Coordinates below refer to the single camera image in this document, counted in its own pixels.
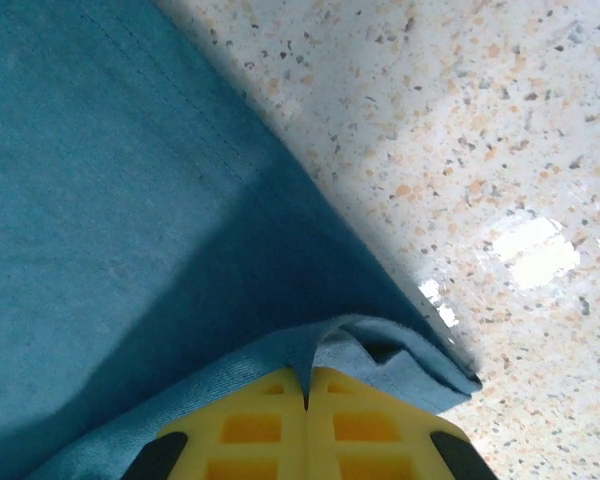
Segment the speckled floor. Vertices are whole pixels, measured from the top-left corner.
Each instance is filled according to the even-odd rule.
[[[600,479],[600,0],[160,3],[471,352],[500,478]]]

